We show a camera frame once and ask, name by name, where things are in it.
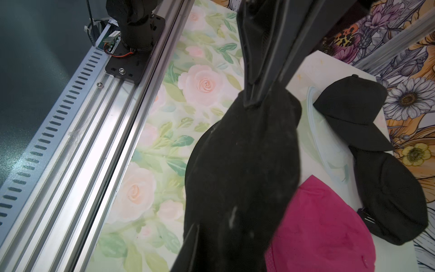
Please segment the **black cap with white logo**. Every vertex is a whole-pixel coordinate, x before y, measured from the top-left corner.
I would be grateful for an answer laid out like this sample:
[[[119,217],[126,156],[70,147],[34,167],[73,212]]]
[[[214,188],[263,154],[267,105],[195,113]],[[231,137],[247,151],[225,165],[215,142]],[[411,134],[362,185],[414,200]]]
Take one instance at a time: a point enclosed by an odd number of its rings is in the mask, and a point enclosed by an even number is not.
[[[240,94],[200,137],[185,172],[184,242],[174,272],[263,272],[264,254],[300,180],[299,101],[275,84]]]

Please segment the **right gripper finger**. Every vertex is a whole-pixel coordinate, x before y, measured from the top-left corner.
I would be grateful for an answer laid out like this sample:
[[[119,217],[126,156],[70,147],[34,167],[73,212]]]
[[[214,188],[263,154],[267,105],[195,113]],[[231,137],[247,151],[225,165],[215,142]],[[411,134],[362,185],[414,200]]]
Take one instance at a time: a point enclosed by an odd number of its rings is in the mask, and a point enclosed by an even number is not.
[[[356,1],[242,1],[237,14],[245,63],[244,107],[290,79],[303,58]]]

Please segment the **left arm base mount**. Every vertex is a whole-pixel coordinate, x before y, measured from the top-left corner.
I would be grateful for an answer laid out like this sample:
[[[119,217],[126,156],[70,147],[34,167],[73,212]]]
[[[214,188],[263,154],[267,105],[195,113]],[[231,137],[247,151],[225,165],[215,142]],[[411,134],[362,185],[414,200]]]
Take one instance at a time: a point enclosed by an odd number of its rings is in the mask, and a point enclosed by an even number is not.
[[[159,41],[165,19],[155,15],[161,4],[158,0],[113,0],[106,2],[108,15],[117,21],[120,42],[113,53],[107,51],[110,60],[105,71],[122,80],[139,84]]]

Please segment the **pink cap back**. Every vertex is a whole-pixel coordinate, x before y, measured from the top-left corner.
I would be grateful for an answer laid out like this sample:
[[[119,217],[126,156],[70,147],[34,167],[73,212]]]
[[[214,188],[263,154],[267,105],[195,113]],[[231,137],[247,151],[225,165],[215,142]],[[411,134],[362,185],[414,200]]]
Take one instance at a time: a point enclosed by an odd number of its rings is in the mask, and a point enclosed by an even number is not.
[[[299,186],[265,253],[269,272],[373,272],[375,262],[362,219],[315,176]]]

